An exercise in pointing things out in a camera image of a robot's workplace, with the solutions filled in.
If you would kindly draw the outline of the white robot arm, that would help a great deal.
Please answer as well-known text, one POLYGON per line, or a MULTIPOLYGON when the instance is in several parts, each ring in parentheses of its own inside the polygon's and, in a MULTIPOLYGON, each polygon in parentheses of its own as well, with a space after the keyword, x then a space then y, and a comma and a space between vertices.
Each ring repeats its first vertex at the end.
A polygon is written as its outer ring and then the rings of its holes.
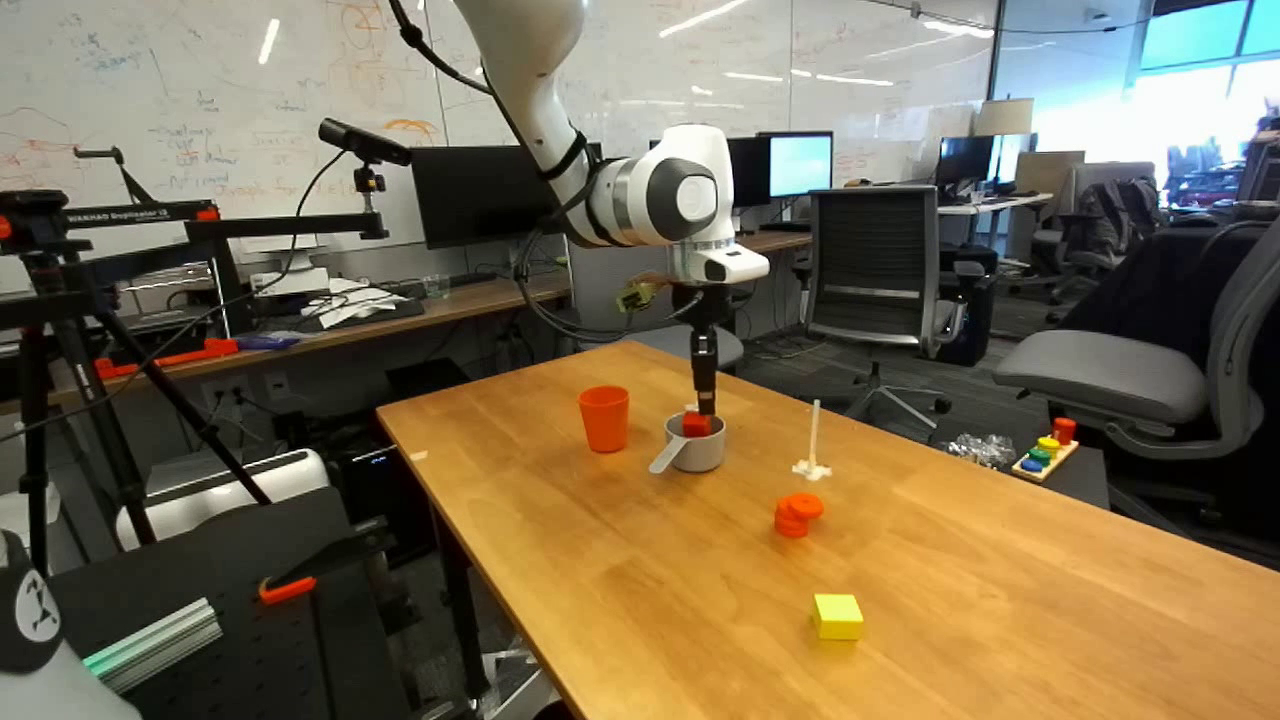
POLYGON ((573 57, 589 0, 454 0, 485 63, 488 94, 578 250, 667 250, 674 281, 697 291, 697 414, 716 414, 716 304, 730 286, 764 281, 769 261, 737 237, 726 137, 710 124, 665 128, 641 157, 602 157, 569 116, 555 74, 573 57))

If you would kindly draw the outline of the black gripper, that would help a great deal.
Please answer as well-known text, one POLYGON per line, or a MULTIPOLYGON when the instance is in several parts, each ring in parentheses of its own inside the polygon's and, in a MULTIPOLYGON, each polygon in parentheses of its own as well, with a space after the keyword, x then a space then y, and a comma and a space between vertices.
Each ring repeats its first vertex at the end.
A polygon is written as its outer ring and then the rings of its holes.
POLYGON ((703 286, 692 295, 682 322, 692 327, 692 414, 716 418, 721 323, 726 322, 726 287, 703 286))

